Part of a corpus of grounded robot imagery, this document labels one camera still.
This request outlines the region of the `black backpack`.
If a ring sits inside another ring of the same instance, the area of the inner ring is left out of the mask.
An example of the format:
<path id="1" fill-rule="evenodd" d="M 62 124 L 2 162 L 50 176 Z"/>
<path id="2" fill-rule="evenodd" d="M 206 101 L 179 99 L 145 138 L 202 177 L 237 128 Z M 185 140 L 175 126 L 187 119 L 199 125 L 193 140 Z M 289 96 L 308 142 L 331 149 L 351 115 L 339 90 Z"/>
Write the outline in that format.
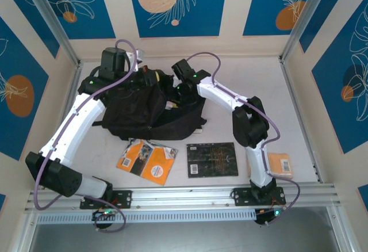
<path id="1" fill-rule="evenodd" d="M 180 105 L 173 86 L 174 77 L 166 74 L 163 83 L 140 90 L 123 90 L 108 100 L 101 100 L 105 114 L 93 123 L 107 129 L 122 140 L 183 140 L 204 125 L 202 110 L 205 99 L 200 96 L 191 104 Z M 167 101 L 178 105 L 165 110 Z"/>

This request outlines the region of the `orange paperback book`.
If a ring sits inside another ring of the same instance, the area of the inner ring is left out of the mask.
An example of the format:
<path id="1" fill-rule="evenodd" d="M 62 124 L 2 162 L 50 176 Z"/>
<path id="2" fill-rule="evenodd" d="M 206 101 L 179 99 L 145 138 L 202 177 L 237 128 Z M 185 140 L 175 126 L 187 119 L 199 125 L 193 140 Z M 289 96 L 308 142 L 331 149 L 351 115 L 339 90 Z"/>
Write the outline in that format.
<path id="1" fill-rule="evenodd" d="M 177 150 L 143 139 L 131 139 L 116 168 L 163 186 Z"/>

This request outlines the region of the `black paperback gold print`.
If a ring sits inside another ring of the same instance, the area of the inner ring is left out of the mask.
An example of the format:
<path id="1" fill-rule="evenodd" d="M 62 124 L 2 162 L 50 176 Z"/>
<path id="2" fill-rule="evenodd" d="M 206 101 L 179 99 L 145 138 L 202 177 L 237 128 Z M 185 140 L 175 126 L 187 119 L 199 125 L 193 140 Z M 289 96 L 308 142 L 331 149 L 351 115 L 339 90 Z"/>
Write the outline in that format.
<path id="1" fill-rule="evenodd" d="M 186 152 L 189 178 L 239 175 L 234 143 L 187 144 Z"/>

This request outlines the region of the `tan paperback book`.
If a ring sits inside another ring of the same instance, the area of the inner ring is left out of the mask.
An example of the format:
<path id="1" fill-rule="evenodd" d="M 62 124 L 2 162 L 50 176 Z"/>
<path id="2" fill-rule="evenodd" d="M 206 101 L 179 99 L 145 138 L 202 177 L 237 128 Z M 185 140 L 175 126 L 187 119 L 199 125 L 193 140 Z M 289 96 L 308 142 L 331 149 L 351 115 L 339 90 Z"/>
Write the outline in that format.
<path id="1" fill-rule="evenodd" d="M 267 184 L 273 178 L 265 172 L 262 153 L 259 153 L 252 160 L 247 157 L 248 176 L 251 180 L 255 179 L 258 183 Z M 267 170 L 276 177 L 292 179 L 293 172 L 288 154 L 278 154 L 269 152 L 266 158 Z"/>

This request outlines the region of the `aluminium side rail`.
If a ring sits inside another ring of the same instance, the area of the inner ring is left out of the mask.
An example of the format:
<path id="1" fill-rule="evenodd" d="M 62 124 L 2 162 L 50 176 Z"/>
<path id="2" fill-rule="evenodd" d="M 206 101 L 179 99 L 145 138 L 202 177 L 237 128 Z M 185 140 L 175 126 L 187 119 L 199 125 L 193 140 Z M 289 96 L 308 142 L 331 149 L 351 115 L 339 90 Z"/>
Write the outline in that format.
<path id="1" fill-rule="evenodd" d="M 297 97 L 296 97 L 296 94 L 294 92 L 294 88 L 293 88 L 292 82 L 290 80 L 288 71 L 287 71 L 286 66 L 284 65 L 283 61 L 281 60 L 281 58 L 279 58 L 279 63 L 280 63 L 280 66 L 281 66 L 283 77 L 284 77 L 286 85 L 287 85 L 287 89 L 288 89 L 289 94 L 290 94 L 290 98 L 291 98 L 293 106 L 294 106 L 294 111 L 295 111 L 296 116 L 297 116 L 297 120 L 298 120 L 300 129 L 301 129 L 303 138 L 304 138 L 305 145 L 306 145 L 306 148 L 308 150 L 308 154 L 309 154 L 309 157 L 310 157 L 310 160 L 311 160 L 311 163 L 312 163 L 312 167 L 313 167 L 313 170 L 314 170 L 316 178 L 317 178 L 317 182 L 323 183 L 323 180 L 320 177 L 319 168 L 317 166 L 315 152 L 312 148 L 308 133 L 306 131 L 305 124 L 304 124 L 304 121 L 302 119 L 302 115 L 301 115 L 300 108 L 299 108 L 299 105 L 298 105 Z"/>
<path id="2" fill-rule="evenodd" d="M 67 93 L 66 101 L 65 101 L 63 111 L 62 111 L 62 116 L 59 121 L 59 126 L 61 126 L 61 124 L 63 123 L 64 119 L 66 118 L 70 109 L 73 106 L 73 103 L 75 101 L 75 96 L 77 93 L 77 89 L 79 86 L 79 80 L 81 78 L 82 69 L 83 69 L 83 63 L 79 62 L 78 66 L 76 67 L 74 71 L 74 76 L 72 78 L 72 81 L 71 81 L 71 84 L 70 84 L 70 87 Z M 47 184 L 52 184 L 52 178 L 49 176 L 49 168 L 52 163 L 53 161 L 49 159 L 45 166 L 43 175 L 42 175 L 44 182 Z"/>

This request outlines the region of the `aluminium frame post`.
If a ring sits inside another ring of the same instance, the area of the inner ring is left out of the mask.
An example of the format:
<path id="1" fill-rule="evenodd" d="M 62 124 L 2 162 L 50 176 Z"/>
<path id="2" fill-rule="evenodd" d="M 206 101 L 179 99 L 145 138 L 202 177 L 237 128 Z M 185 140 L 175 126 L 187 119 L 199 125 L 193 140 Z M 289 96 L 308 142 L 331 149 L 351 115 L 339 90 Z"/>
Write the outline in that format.
<path id="1" fill-rule="evenodd" d="M 48 25 L 50 31 L 54 35 L 55 39 L 67 55 L 69 60 L 75 65 L 79 66 L 80 60 L 78 59 L 66 32 L 61 26 L 53 8 L 49 4 L 48 0 L 32 0 L 37 7 L 39 13 L 43 17 L 44 21 Z"/>
<path id="2" fill-rule="evenodd" d="M 285 64 L 286 61 L 290 58 L 292 52 L 295 47 L 299 43 L 299 39 L 303 34 L 306 26 L 311 20 L 316 8 L 318 7 L 321 0 L 307 0 L 305 6 L 296 21 L 294 28 L 292 29 L 290 36 L 287 40 L 287 43 L 279 57 L 280 63 Z"/>

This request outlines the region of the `aluminium mounting rail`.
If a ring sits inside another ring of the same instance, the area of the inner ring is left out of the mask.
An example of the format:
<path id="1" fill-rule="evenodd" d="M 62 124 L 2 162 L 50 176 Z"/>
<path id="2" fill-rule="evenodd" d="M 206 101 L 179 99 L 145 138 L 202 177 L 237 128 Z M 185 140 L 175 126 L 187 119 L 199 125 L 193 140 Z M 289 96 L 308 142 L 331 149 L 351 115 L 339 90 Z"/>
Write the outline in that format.
<path id="1" fill-rule="evenodd" d="M 294 207 L 330 207 L 341 204 L 340 198 L 333 184 L 280 183 L 282 190 L 272 194 L 270 201 L 256 208 L 269 208 L 273 205 L 280 207 L 293 204 Z M 232 209 L 240 201 L 240 193 L 236 188 L 241 185 L 225 186 L 189 186 L 189 187 L 161 187 L 161 188 L 117 188 L 123 193 L 130 190 L 130 211 L 166 211 L 166 210 L 202 210 L 202 209 Z"/>

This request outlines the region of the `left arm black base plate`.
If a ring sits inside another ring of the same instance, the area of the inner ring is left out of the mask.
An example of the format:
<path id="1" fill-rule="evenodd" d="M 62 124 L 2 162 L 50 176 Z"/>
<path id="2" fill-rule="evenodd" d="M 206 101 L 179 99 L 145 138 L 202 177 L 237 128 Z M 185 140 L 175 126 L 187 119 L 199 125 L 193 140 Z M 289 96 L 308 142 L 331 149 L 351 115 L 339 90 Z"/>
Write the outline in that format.
<path id="1" fill-rule="evenodd" d="M 100 200 L 107 201 L 119 209 L 129 209 L 132 202 L 132 193 L 131 190 L 110 190 Z M 100 209 L 107 207 L 109 205 L 105 202 L 99 202 L 87 197 L 83 197 L 79 204 L 80 209 Z"/>

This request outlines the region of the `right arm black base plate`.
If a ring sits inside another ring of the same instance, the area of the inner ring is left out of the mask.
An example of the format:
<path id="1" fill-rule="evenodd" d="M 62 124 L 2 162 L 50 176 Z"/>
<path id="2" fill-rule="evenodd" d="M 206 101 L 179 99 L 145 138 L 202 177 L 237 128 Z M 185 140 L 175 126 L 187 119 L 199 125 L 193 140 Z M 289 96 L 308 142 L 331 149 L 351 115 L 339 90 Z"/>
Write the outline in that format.
<path id="1" fill-rule="evenodd" d="M 255 188 L 234 188 L 230 194 L 236 206 L 272 206 L 285 205 L 283 189 L 276 187 L 269 191 L 258 191 Z"/>

